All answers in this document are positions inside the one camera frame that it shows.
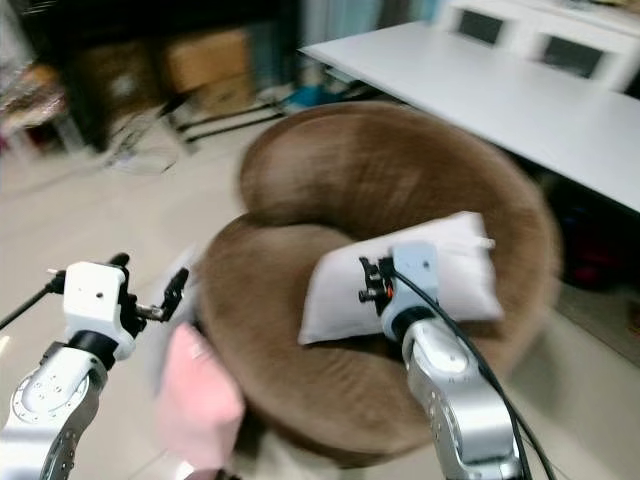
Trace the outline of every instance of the pink cloth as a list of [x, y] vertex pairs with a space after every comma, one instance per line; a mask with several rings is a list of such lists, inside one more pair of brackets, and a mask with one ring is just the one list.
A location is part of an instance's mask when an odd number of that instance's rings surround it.
[[208, 342], [183, 323], [173, 333], [156, 406], [165, 446], [196, 470], [222, 469], [244, 415], [242, 395]]

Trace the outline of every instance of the floor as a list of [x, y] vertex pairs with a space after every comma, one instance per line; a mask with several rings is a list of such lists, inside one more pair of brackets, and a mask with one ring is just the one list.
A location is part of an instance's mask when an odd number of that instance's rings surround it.
[[[204, 140], [190, 156], [154, 128], [143, 144], [179, 156], [173, 168], [156, 176], [104, 169], [100, 159], [84, 154], [32, 162], [3, 158], [0, 313], [40, 288], [47, 268], [101, 261], [118, 251], [131, 255], [131, 290], [142, 299], [150, 295], [180, 252], [202, 248], [242, 212], [234, 187], [241, 154], [265, 127]], [[0, 333], [1, 423], [19, 379], [51, 341], [62, 339], [60, 308], [59, 297], [47, 298]], [[112, 370], [98, 416], [78, 448], [72, 479], [182, 480], [189, 474], [189, 466], [166, 452], [155, 435], [145, 374], [152, 351], [143, 334], [133, 357]], [[637, 478], [640, 369], [552, 313], [507, 385], [560, 479]], [[234, 462], [248, 480], [442, 478], [431, 447], [375, 468], [340, 471], [259, 428], [245, 432]]]

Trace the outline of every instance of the wire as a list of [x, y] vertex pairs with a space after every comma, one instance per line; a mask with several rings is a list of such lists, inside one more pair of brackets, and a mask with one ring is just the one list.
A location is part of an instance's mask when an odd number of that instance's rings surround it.
[[413, 283], [409, 278], [407, 278], [402, 273], [398, 272], [395, 268], [393, 269], [393, 275], [398, 278], [402, 283], [404, 283], [407, 287], [413, 290], [421, 299], [423, 299], [427, 304], [438, 313], [447, 326], [453, 331], [453, 333], [464, 343], [464, 345], [471, 351], [471, 353], [476, 357], [478, 361], [478, 365], [480, 368], [480, 373], [487, 379], [487, 381], [491, 384], [491, 386], [498, 392], [498, 395], [502, 398], [507, 407], [507, 412], [509, 413], [509, 417], [511, 419], [511, 425], [513, 426], [513, 433], [516, 440], [516, 445], [518, 447], [518, 451], [520, 454], [520, 461], [522, 462], [522, 470], [523, 476], [525, 480], [531, 479], [531, 469], [529, 467], [529, 461], [527, 460], [527, 454], [524, 449], [524, 442], [522, 441], [522, 436], [520, 434], [519, 426], [525, 431], [527, 437], [531, 440], [531, 444], [533, 445], [534, 450], [536, 451], [538, 457], [540, 458], [540, 462], [544, 468], [545, 474], [549, 480], [557, 480], [555, 473], [553, 472], [553, 468], [551, 467], [551, 462], [549, 461], [547, 455], [545, 454], [542, 446], [538, 442], [535, 437], [533, 431], [526, 423], [520, 412], [513, 406], [511, 400], [505, 393], [500, 385], [498, 378], [495, 373], [489, 366], [489, 363], [484, 358], [484, 355], [478, 350], [478, 348], [473, 344], [473, 342], [467, 337], [467, 335], [462, 331], [462, 329], [458, 326], [458, 324], [445, 312], [438, 303], [431, 298], [425, 291], [423, 291], [420, 287], [418, 287], [415, 283]]
[[18, 318], [20, 315], [22, 315], [24, 312], [26, 312], [27, 310], [29, 310], [31, 307], [33, 307], [36, 303], [38, 303], [40, 300], [42, 300], [42, 298], [49, 293], [49, 287], [44, 287], [42, 290], [40, 290], [38, 293], [36, 293], [33, 297], [31, 297], [29, 300], [27, 300], [26, 302], [24, 302], [22, 305], [20, 305], [18, 308], [16, 308], [13, 312], [11, 312], [9, 315], [7, 315], [6, 317], [4, 317], [2, 319], [2, 321], [0, 321], [0, 330], [2, 330], [4, 327], [6, 327], [7, 325], [9, 325], [11, 322], [13, 322], [16, 318]]

